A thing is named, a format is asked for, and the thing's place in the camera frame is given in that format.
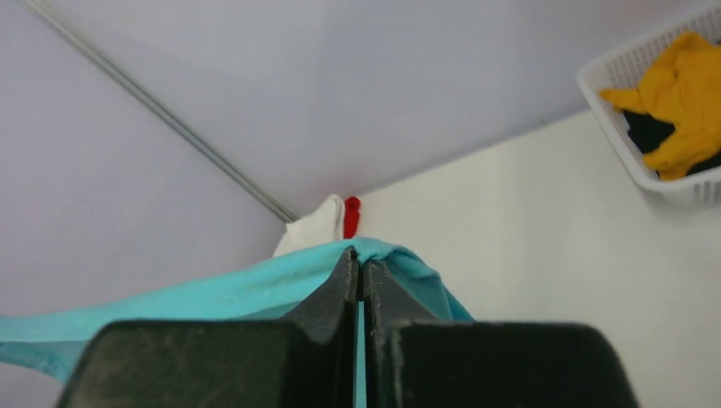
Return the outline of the turquoise t-shirt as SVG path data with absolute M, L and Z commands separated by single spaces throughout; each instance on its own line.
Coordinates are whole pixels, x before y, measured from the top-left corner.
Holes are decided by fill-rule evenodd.
M 470 320 L 468 311 L 436 271 L 410 250 L 355 238 L 314 246 L 249 269 L 189 281 L 128 299 L 65 312 L 1 319 L 1 361 L 67 381 L 85 344 L 117 320 L 277 319 L 320 286 L 342 252 L 353 247 L 360 262 L 385 261 L 401 285 L 441 319 Z

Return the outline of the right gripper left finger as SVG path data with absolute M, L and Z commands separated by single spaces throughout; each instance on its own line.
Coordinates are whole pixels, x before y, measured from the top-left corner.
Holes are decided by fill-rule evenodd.
M 127 320 L 83 352 L 60 407 L 351 407 L 354 248 L 277 320 Z

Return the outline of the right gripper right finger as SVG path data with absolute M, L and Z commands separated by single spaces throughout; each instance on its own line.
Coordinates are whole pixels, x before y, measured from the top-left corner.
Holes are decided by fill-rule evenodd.
M 362 268 L 370 407 L 635 407 L 622 362 L 578 323 L 442 320 L 392 276 Z

